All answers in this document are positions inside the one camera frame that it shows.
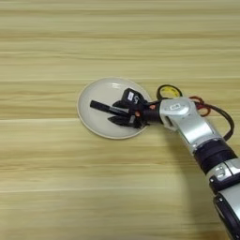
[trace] white plate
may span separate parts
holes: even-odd
[[[140,92],[146,100],[151,101],[151,98],[143,88],[129,80],[105,78],[87,85],[79,96],[77,106],[78,114],[85,126],[97,135],[109,139],[126,139],[141,133],[145,127],[136,129],[117,126],[108,120],[112,114],[90,108],[92,100],[112,106],[115,101],[122,98],[127,88]]]

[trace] black cable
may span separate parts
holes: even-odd
[[[159,103],[161,103],[162,100],[165,100],[165,99],[169,99],[169,98],[162,97],[161,99],[159,99],[157,101],[147,102],[147,103],[144,103],[144,104],[145,104],[145,106],[151,106],[151,105],[159,104]]]
[[[222,115],[229,123],[230,125],[230,130],[227,132],[227,134],[224,136],[224,140],[225,141],[228,141],[231,136],[233,135],[234,133],[234,128],[235,128],[235,124],[234,124],[234,121],[232,119],[232,117],[227,113],[225,112],[224,110],[214,106],[214,105],[210,105],[210,104],[206,104],[206,103],[200,103],[200,102],[195,102],[196,105],[200,104],[206,108],[210,108],[214,111],[216,111],[217,113],[219,113],[220,115]]]

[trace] wire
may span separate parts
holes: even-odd
[[[190,97],[190,99],[193,99],[194,102],[198,102],[200,104],[196,104],[196,107],[198,110],[201,110],[201,109],[206,109],[206,112],[205,113],[201,113],[201,116],[208,116],[210,113],[211,113],[211,110],[210,108],[206,108],[204,106],[204,101],[201,97],[197,97],[197,96],[193,96],[193,97]]]
[[[144,103],[144,105],[145,105],[145,106],[156,105],[156,104],[161,103],[161,101],[164,100],[164,99],[169,99],[169,98],[167,98],[167,97],[162,97],[160,100],[151,101],[151,102],[146,102],[146,103]]]
[[[195,101],[195,104],[196,104],[196,106],[202,105],[205,108],[210,108],[210,109],[216,111],[217,113],[222,115],[228,121],[228,123],[230,125],[230,130],[224,136],[224,140],[228,141],[232,137],[232,135],[234,134],[234,128],[235,128],[235,124],[234,124],[234,121],[233,121],[232,117],[227,112],[225,112],[224,110],[222,110],[219,107],[216,107],[214,105],[206,104],[204,102],[200,103],[200,102],[196,102],[196,101]]]

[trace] robotic arm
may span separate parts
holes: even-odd
[[[233,240],[240,239],[240,158],[186,97],[161,102],[166,128],[179,132],[215,193],[214,205]]]
[[[226,144],[226,136],[221,137],[199,114],[196,102],[179,95],[176,98],[158,96],[158,101],[149,103],[129,88],[112,107],[94,100],[90,106],[114,114],[109,120],[119,126],[142,128],[157,122],[177,131],[209,181],[215,194],[214,205],[229,236],[240,239],[240,158]]]

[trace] wood grain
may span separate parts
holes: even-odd
[[[177,135],[101,139],[76,102],[102,77],[171,83],[228,110],[240,154],[239,25],[234,0],[1,1],[0,239],[228,239]]]

